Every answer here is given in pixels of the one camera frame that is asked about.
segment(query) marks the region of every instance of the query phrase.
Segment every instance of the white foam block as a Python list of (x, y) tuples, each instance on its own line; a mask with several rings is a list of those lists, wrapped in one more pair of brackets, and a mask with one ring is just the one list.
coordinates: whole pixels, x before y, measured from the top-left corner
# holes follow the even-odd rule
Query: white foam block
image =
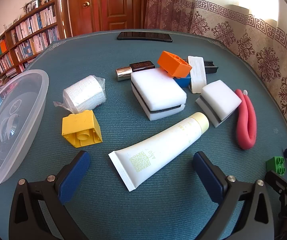
[(190, 90), (193, 94), (200, 94), (204, 86), (207, 85), (205, 76), (205, 63), (202, 57), (188, 56), (188, 63), (192, 67), (190, 70)]
[(131, 82), (150, 111), (184, 105), (187, 94), (165, 70), (152, 68), (131, 73)]
[(241, 99), (224, 82), (217, 80), (202, 88), (201, 97), (196, 102), (215, 125), (214, 122), (220, 124), (220, 121), (231, 115), (240, 105)]
[(174, 108), (174, 109), (169, 109), (169, 110), (159, 110), (159, 111), (154, 111), (151, 112), (148, 107), (146, 106), (146, 104), (144, 103), (144, 101), (142, 100), (142, 98), (140, 97), (139, 93), (137, 92), (137, 90), (135, 89), (135, 87), (131, 84), (131, 88), (132, 91), (134, 93), (134, 95), (136, 96), (137, 100), (139, 101), (139, 104), (141, 105), (142, 109), (144, 110), (144, 112), (146, 113), (147, 117), (149, 118), (150, 121), (154, 121), (154, 120), (158, 120), (176, 113), (181, 112), (185, 105), (180, 105), (180, 107)]

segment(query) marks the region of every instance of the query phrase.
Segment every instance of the wooden door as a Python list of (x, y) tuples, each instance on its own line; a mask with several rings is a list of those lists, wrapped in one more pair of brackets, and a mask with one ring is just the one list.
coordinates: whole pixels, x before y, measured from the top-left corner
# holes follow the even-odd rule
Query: wooden door
[(74, 36), (108, 30), (140, 29), (147, 0), (69, 0)]

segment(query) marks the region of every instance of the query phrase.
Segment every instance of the door knob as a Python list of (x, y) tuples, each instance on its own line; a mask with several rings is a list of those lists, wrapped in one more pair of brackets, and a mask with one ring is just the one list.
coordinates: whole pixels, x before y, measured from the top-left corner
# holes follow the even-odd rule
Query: door knob
[(82, 7), (83, 7), (83, 8), (87, 8), (89, 5), (90, 5), (89, 2), (84, 2), (84, 3), (82, 4)]

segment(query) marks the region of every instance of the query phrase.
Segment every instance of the red rubber tube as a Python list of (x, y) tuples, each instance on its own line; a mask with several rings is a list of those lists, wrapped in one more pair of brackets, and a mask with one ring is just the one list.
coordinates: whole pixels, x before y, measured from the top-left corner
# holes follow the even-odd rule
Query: red rubber tube
[(237, 122), (237, 141), (241, 149), (249, 150), (256, 143), (257, 119), (250, 98), (240, 89), (235, 91), (241, 99), (238, 107), (239, 117)]

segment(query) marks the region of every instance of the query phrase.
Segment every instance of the plastic lid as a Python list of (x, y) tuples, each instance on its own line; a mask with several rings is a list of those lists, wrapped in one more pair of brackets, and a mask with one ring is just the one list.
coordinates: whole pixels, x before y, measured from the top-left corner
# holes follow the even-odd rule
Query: plastic lid
[(201, 132), (204, 133), (209, 128), (209, 120), (208, 118), (200, 112), (196, 112), (190, 116), (191, 118), (195, 119), (201, 127)]
[(0, 90), (0, 183), (11, 167), (16, 166), (13, 164), (18, 155), (26, 155), (29, 150), (21, 152), (44, 104), (48, 84), (45, 71), (29, 70), (10, 80)]

